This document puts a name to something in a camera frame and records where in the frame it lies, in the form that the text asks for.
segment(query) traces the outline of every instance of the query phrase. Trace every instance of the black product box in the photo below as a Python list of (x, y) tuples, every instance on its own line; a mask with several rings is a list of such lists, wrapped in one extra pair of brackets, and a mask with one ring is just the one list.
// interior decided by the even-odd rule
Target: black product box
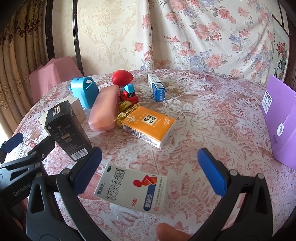
[(48, 111), (45, 128), (74, 161), (82, 160), (89, 153), (91, 142), (68, 100)]

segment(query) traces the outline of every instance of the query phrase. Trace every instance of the screw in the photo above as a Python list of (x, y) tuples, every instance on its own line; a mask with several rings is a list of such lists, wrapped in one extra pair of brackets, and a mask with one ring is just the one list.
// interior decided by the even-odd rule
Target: screw
[(70, 169), (69, 168), (66, 168), (64, 170), (62, 170), (62, 174), (63, 175), (68, 175), (70, 173)]
[(38, 173), (36, 174), (36, 177), (42, 177), (42, 173), (41, 173), (41, 172), (38, 172)]
[(258, 177), (259, 177), (260, 179), (264, 179), (264, 175), (263, 175), (262, 173), (258, 173)]
[(238, 174), (237, 171), (234, 169), (230, 170), (229, 173), (231, 176), (236, 176)]

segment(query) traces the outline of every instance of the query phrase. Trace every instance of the red toy car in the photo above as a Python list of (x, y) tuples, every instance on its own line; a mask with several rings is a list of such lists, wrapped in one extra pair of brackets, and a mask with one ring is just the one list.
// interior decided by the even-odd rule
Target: red toy car
[(133, 84), (128, 84), (122, 88), (123, 91), (120, 92), (119, 96), (121, 101), (128, 100), (132, 105), (139, 102), (139, 98), (136, 96)]

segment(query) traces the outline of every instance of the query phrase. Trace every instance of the red heart-shaped toy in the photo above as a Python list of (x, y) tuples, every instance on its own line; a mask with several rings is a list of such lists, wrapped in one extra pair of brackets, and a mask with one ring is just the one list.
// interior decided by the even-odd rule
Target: red heart-shaped toy
[(112, 83), (118, 85), (119, 87), (124, 87), (128, 85), (133, 80), (133, 75), (123, 69), (117, 70), (112, 76)]

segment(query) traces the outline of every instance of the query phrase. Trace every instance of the pink tablecloth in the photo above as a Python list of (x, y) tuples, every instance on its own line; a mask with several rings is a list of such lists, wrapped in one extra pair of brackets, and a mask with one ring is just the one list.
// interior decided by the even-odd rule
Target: pink tablecloth
[[(103, 160), (80, 200), (87, 212), (111, 240), (155, 240), (160, 222), (193, 234), (220, 200), (197, 163), (197, 150), (207, 147), (229, 169), (244, 175), (262, 172), (271, 194), (274, 231), (277, 231), (296, 205), (295, 171), (272, 157), (270, 139), (260, 100), (264, 87), (247, 80), (204, 72), (182, 70), (133, 71), (136, 93), (142, 106), (177, 119), (176, 128), (163, 148), (157, 149), (119, 127), (93, 132), (82, 123), (92, 145), (99, 146)], [(155, 103), (147, 84), (147, 74), (155, 73), (167, 86), (166, 101)], [(112, 74), (95, 75), (101, 87), (112, 84)], [(38, 118), (70, 94), (69, 82), (54, 87), (19, 125), (24, 142), (8, 158), (23, 157), (46, 133)], [(132, 211), (93, 196), (103, 167), (111, 163), (125, 168), (168, 176), (168, 191), (162, 215)], [(48, 174), (71, 167), (73, 161), (60, 147), (44, 160)], [(71, 220), (59, 195), (62, 213)], [(228, 224), (239, 211), (240, 198)]]

